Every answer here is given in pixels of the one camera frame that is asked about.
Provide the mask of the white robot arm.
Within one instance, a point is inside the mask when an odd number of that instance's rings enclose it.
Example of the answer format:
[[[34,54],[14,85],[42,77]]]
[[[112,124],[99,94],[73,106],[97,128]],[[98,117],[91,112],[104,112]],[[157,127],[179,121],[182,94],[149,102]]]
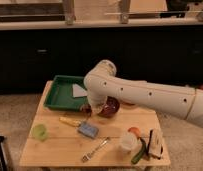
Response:
[[[116,66],[101,60],[84,77],[87,99],[98,114],[109,97],[138,104],[203,128],[203,90],[184,86],[149,83],[118,78]]]

